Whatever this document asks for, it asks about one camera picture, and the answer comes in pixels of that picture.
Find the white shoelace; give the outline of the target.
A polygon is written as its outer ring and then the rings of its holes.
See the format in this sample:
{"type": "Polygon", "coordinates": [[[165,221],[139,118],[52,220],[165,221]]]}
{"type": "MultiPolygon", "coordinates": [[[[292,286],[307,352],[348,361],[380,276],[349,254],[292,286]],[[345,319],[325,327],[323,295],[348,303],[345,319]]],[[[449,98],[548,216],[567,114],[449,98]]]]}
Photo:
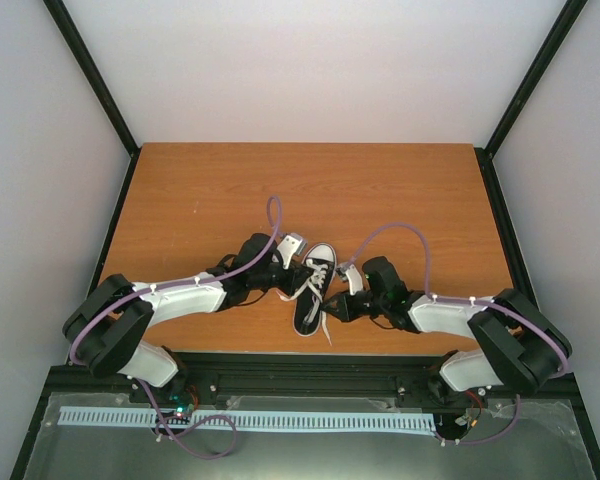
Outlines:
{"type": "Polygon", "coordinates": [[[301,289],[292,297],[285,297],[280,293],[278,296],[284,302],[295,303],[292,326],[297,335],[310,337],[321,330],[329,345],[332,345],[327,314],[322,311],[322,305],[333,280],[334,264],[327,260],[309,259],[306,266],[312,267],[314,274],[301,289]]]}

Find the black white canvas sneaker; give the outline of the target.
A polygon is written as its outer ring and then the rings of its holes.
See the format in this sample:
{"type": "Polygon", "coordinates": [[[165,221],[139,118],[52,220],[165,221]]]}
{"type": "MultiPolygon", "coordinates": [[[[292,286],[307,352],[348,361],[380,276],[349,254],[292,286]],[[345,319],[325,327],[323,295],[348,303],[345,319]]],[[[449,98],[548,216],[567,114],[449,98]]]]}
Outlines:
{"type": "Polygon", "coordinates": [[[328,243],[314,245],[305,255],[302,265],[310,270],[310,275],[292,297],[295,301],[293,328],[298,335],[309,337],[322,328],[330,339],[324,326],[326,313],[322,303],[333,281],[336,264],[336,251],[328,243]]]}

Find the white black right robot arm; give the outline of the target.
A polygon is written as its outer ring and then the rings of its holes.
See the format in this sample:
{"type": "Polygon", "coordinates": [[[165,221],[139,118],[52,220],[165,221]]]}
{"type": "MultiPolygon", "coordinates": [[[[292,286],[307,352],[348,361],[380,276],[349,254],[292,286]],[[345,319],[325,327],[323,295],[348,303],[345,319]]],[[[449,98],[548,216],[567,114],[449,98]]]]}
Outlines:
{"type": "Polygon", "coordinates": [[[323,309],[341,322],[383,317],[400,331],[445,333],[477,343],[472,351],[449,352],[431,369],[427,388],[441,404],[488,386],[530,396],[568,370],[569,341],[515,289],[484,298],[426,294],[409,289],[384,256],[336,271],[348,288],[326,300],[323,309]]]}

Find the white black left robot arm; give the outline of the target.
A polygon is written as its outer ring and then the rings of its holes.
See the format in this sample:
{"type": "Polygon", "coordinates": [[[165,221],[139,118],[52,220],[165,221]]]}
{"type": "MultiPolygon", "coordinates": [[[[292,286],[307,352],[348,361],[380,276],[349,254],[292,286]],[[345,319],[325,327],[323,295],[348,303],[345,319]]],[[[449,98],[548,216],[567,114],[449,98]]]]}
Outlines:
{"type": "Polygon", "coordinates": [[[281,240],[256,233],[236,255],[192,277],[158,283],[132,283],[107,277],[63,326],[70,361],[96,378],[120,374],[152,386],[166,402],[181,400],[188,378],[165,347],[143,340],[149,328],[191,314],[245,306],[253,291],[278,289],[291,296],[310,277],[295,260],[306,240],[290,233],[281,240]]]}

